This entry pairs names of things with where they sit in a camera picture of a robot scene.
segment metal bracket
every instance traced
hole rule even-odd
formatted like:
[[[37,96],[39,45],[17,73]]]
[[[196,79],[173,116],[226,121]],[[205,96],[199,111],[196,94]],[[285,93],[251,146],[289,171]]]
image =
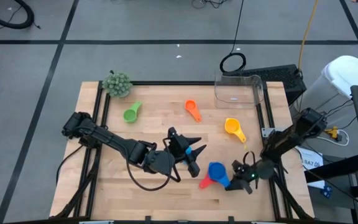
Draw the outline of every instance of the metal bracket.
[[[267,138],[272,131],[284,131],[285,128],[262,128],[262,136]]]
[[[229,224],[235,224],[236,222],[234,221],[234,217],[228,217],[229,219]]]
[[[114,224],[114,220],[110,221],[87,221],[87,222],[79,222],[79,224]]]

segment black cable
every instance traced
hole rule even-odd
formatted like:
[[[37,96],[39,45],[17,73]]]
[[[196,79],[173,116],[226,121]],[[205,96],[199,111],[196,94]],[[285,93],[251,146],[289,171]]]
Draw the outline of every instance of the black cable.
[[[353,197],[351,194],[349,194],[349,193],[343,191],[342,189],[340,189],[339,187],[337,187],[336,185],[334,185],[332,182],[328,181],[327,179],[324,179],[324,178],[318,176],[317,174],[313,173],[312,171],[310,171],[309,169],[307,169],[305,166],[303,166],[303,168],[305,168],[306,171],[308,171],[311,175],[317,177],[317,178],[320,179],[320,180],[326,181],[327,183],[329,183],[329,184],[331,184],[333,187],[335,187],[338,191],[344,193],[345,195],[347,195],[348,197],[350,197],[351,199],[353,199],[355,202],[358,203],[358,199],[355,198],[355,197]]]
[[[347,124],[347,125],[346,125],[345,127],[343,127],[343,128],[338,128],[338,129],[345,129],[345,128],[349,127],[349,125],[351,125],[356,118],[357,118],[357,117],[355,116],[355,117],[353,118],[353,120],[352,120],[351,122],[349,122],[349,124]]]
[[[247,65],[247,59],[246,59],[246,56],[242,53],[233,53],[233,50],[234,50],[234,46],[236,45],[236,40],[237,40],[237,33],[239,31],[239,26],[240,26],[240,21],[241,21],[241,14],[242,14],[242,6],[244,5],[244,0],[242,0],[241,2],[241,8],[240,8],[240,14],[239,14],[239,20],[237,22],[237,29],[236,29],[236,35],[234,36],[234,42],[233,42],[233,46],[232,46],[232,49],[230,51],[230,53],[224,57],[221,61],[221,64],[219,65],[219,69],[221,70],[221,72],[228,72],[228,71],[225,71],[225,69],[223,69],[223,63],[229,58],[229,57],[232,57],[232,56],[240,56],[242,58],[242,65],[237,68],[236,70],[233,70],[233,71],[230,71],[230,72],[238,72],[238,71],[242,71],[246,65]]]
[[[242,163],[243,163],[243,164],[246,163],[246,158],[247,158],[247,156],[248,156],[248,153],[250,153],[250,152],[251,152],[251,154],[252,154],[252,159],[253,159],[254,165],[255,165],[255,164],[256,164],[256,159],[255,159],[255,153],[254,153],[253,151],[248,151],[248,152],[244,155],[244,157],[242,158]]]
[[[296,103],[296,106],[298,107],[298,109],[297,109],[296,106],[293,106],[293,107],[295,108],[295,111],[297,112],[297,114],[294,115],[293,117],[291,117],[291,119],[293,119],[295,116],[297,116],[297,115],[299,115],[299,114],[301,113],[303,94],[304,94],[304,93],[301,94],[301,100],[300,100],[301,103],[300,103],[300,104],[298,103],[298,99],[296,99],[296,102],[292,103],[292,105],[291,105],[291,107],[292,107],[292,106]]]
[[[302,158],[302,153],[301,153],[301,151],[299,151],[299,149],[297,149],[297,148],[293,148],[293,149],[295,149],[298,153],[299,153],[299,156],[301,157],[301,161],[303,162],[303,158]]]
[[[12,13],[12,15],[11,15],[11,17],[9,18],[9,20],[7,21],[7,23],[10,23],[10,22],[12,21],[13,17],[15,16],[15,14],[16,14],[17,12],[19,12],[19,10],[22,9],[22,8],[23,8],[23,6],[20,6],[18,9],[16,9],[16,10]],[[34,26],[36,26],[36,28],[41,29],[41,27],[38,26],[37,24],[35,24],[34,21],[32,22],[32,24],[33,24]]]
[[[317,153],[321,158],[323,158],[324,161],[326,161],[328,163],[333,163],[334,162],[334,161],[330,161],[329,159],[324,158],[318,151],[316,151],[313,147],[311,147],[307,141],[305,141],[305,143],[308,145],[309,150],[312,150],[315,153]]]
[[[72,155],[74,155],[76,152],[78,152],[83,146],[80,146],[78,147],[78,149],[75,149],[74,152],[70,153],[70,155],[68,155],[59,165],[59,167],[57,168],[57,171],[56,171],[56,185],[57,185],[57,182],[59,180],[59,173],[60,173],[60,168],[62,168],[62,165],[66,162],[66,160],[68,158],[70,158]]]
[[[7,22],[8,22],[8,23],[11,22],[12,19],[13,19],[13,17],[15,16],[15,14],[16,14],[17,12],[19,12],[19,10],[21,10],[22,8],[23,8],[23,6],[20,6],[18,9],[16,9],[16,10],[12,13],[11,18],[9,18],[9,20],[8,20]]]
[[[201,7],[196,7],[194,5],[195,1],[199,1],[203,6]],[[210,0],[192,0],[191,5],[196,8],[196,9],[202,9],[205,7],[206,3],[210,3],[212,5],[212,7],[214,7],[215,9],[219,8],[221,6],[221,4],[225,3],[227,0],[222,0],[219,2],[214,2],[214,1],[210,1]]]
[[[27,5],[23,0],[14,1],[24,8],[25,12],[27,13],[27,19],[20,24],[12,24],[10,22],[5,22],[0,19],[0,25],[11,29],[25,29],[27,27],[30,27],[34,22],[34,12],[30,8],[30,6]]]
[[[140,187],[142,190],[156,191],[156,190],[162,189],[163,187],[165,187],[168,184],[168,182],[170,180],[171,173],[172,173],[171,169],[169,170],[167,179],[165,180],[165,182],[161,186],[150,189],[150,188],[147,188],[147,187],[144,187],[143,185],[141,185],[138,181],[135,180],[135,177],[132,175],[131,168],[129,167],[129,155],[128,155],[129,152],[128,152],[128,148],[123,146],[119,142],[114,142],[114,143],[117,144],[119,147],[125,149],[125,152],[126,152],[125,160],[126,160],[128,174],[129,174],[129,177],[131,178],[131,180],[136,184],[136,186]],[[170,152],[168,147],[167,147],[167,152],[168,152],[168,165],[169,165],[169,167],[171,167],[171,164],[172,164],[173,161],[171,161],[171,156],[170,156],[171,152]]]
[[[351,104],[351,105],[346,105],[346,106],[343,106],[342,108],[339,108],[338,110],[334,111],[332,114],[328,115],[327,118],[328,118],[329,116],[333,115],[334,113],[340,111],[341,109],[343,109],[343,108],[345,108],[345,107],[347,107],[347,106],[352,106],[352,105],[353,105],[353,104]]]
[[[348,100],[348,101],[346,101],[345,103],[343,103],[341,106],[343,106],[343,105],[345,105],[347,102],[349,102],[349,101],[351,101],[352,99],[350,99],[350,100]],[[331,110],[329,110],[328,112],[327,112],[327,114],[329,114],[331,111],[333,111],[333,110],[336,110],[336,109],[338,109],[338,108],[340,108],[341,106],[337,106],[337,107],[335,107],[335,108],[333,108],[333,109],[331,109]]]
[[[355,116],[355,117],[352,119],[352,121],[349,122],[349,124],[347,124],[346,126],[344,126],[344,127],[342,127],[342,128],[338,128],[338,130],[340,130],[340,129],[345,129],[345,128],[349,127],[349,125],[351,125],[356,118],[357,118],[357,116]]]

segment yellow measuring cup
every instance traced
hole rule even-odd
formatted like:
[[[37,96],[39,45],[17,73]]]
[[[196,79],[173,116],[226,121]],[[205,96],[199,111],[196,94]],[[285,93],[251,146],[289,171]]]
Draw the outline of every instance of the yellow measuring cup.
[[[247,140],[246,136],[241,130],[240,122],[234,118],[227,118],[224,123],[224,129],[229,134],[235,134],[242,142]]]

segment orange measuring cup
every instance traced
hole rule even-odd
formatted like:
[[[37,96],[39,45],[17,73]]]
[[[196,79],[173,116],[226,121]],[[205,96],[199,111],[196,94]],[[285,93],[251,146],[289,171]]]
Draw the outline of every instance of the orange measuring cup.
[[[198,111],[197,104],[194,100],[186,100],[185,109],[189,111],[191,115],[193,115],[197,122],[201,121],[201,114]]]

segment green measuring cup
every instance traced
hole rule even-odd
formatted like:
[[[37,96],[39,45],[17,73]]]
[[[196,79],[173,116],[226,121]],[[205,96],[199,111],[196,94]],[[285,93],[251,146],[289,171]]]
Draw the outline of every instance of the green measuring cup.
[[[142,105],[141,102],[134,103],[131,108],[125,110],[124,112],[124,121],[127,123],[133,123],[137,119],[137,110]]]

